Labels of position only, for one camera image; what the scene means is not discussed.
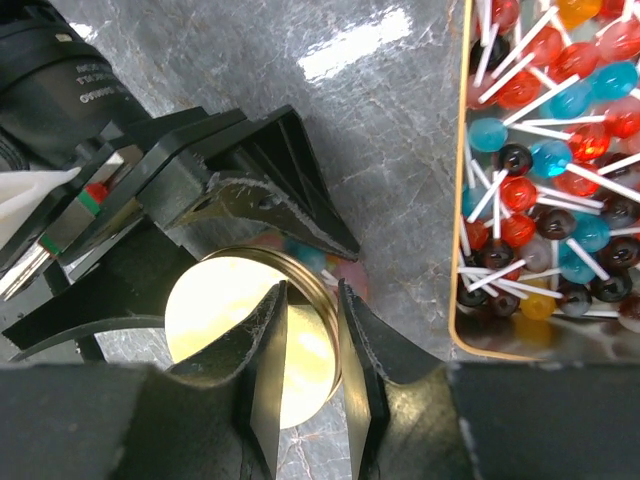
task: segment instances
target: gray marble surface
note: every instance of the gray marble surface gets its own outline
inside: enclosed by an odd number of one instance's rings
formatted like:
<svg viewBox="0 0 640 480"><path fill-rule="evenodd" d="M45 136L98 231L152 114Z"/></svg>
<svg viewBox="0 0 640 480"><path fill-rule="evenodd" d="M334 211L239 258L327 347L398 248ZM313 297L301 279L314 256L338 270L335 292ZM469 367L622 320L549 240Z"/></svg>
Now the gray marble surface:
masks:
<svg viewBox="0 0 640 480"><path fill-rule="evenodd" d="M461 355L447 313L463 0L53 3L153 115L293 105L362 244L373 309L438 357ZM220 243L200 228L201 248ZM126 335L103 339L111 359L162 349L157 332ZM281 479L350 478L342 397L280 447Z"/></svg>

